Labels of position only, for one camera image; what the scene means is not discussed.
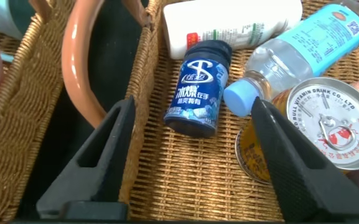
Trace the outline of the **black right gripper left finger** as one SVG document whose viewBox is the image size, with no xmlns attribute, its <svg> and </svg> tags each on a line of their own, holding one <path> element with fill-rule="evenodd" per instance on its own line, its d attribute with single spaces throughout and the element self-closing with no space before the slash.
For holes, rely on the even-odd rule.
<svg viewBox="0 0 359 224">
<path fill-rule="evenodd" d="M 134 98 L 117 102 L 36 203 L 42 219 L 124 220 L 119 201 L 135 119 Z"/>
</svg>

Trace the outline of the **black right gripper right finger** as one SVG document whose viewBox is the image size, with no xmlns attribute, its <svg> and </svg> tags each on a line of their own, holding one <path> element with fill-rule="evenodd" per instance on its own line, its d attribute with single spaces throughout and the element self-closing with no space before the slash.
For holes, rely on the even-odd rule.
<svg viewBox="0 0 359 224">
<path fill-rule="evenodd" d="M 359 188 L 271 103 L 251 117 L 287 222 L 359 223 Z"/>
</svg>

